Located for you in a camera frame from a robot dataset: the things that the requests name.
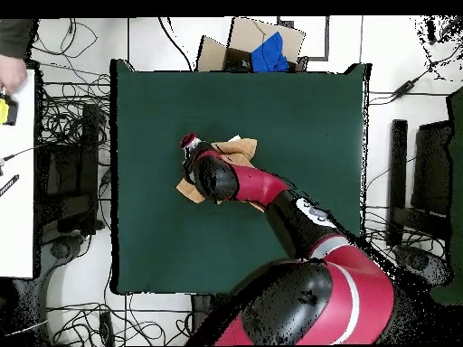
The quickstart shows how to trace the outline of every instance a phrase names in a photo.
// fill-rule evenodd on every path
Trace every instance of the black power adapter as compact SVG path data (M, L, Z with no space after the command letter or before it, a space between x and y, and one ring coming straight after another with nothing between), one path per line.
M111 312L108 310L101 311L99 314L99 336L104 347L116 347Z

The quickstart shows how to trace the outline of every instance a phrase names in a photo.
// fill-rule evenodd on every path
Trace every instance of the cardboard box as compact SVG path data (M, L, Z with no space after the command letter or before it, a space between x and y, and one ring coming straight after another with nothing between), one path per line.
M283 56L289 64L289 70L301 71L298 65L299 50L305 34L296 29L281 25L272 25L245 17L234 17L227 46L203 36L198 52L196 68L198 71L224 70L227 62L247 61L250 54L269 37L279 32L283 39Z

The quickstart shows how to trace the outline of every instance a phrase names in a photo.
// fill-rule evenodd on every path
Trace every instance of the blue cloth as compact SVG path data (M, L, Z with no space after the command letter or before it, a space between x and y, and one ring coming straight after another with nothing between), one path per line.
M276 32L250 54L252 70L255 72L287 71L289 64L281 52L282 48L283 39L279 32Z

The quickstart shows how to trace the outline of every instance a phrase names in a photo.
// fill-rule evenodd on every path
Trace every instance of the robot logo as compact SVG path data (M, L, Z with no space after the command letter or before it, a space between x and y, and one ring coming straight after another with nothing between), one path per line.
M314 208L306 199L299 198L296 201L296 206L316 225L336 228L336 226L328 219L325 211Z

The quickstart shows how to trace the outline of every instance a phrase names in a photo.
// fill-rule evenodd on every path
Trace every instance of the yellow object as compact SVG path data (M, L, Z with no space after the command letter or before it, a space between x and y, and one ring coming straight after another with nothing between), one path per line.
M6 104L4 98L0 98L0 124L4 124L8 119L8 109L10 107Z

